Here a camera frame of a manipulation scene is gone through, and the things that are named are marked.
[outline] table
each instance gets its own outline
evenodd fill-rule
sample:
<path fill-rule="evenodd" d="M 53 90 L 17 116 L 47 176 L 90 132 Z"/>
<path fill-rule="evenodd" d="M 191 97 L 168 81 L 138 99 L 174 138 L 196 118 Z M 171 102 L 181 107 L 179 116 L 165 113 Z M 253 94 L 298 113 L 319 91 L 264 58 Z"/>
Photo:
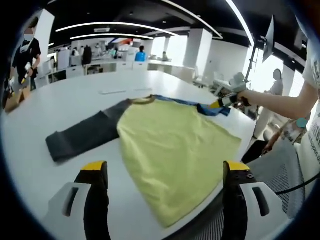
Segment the table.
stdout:
<path fill-rule="evenodd" d="M 101 91 L 111 94 L 99 94 Z M 64 163 L 52 160 L 45 141 L 47 136 L 124 99 L 150 94 L 203 104 L 216 99 L 210 92 L 163 72 L 123 71 L 55 82 L 33 91 L 12 113 L 2 114 L 3 151 L 9 172 L 24 203 L 38 220 L 47 213 L 48 201 L 66 183 L 73 182 L 84 165 L 101 160 L 108 162 L 108 227 L 112 240 L 162 240 L 189 223 L 215 199 L 222 190 L 222 182 L 194 211 L 165 229 L 128 174 L 119 139 Z M 254 122 L 235 109 L 231 109 L 228 117 L 219 114 L 210 119 L 242 139 L 235 158 L 240 161 L 252 138 Z"/>

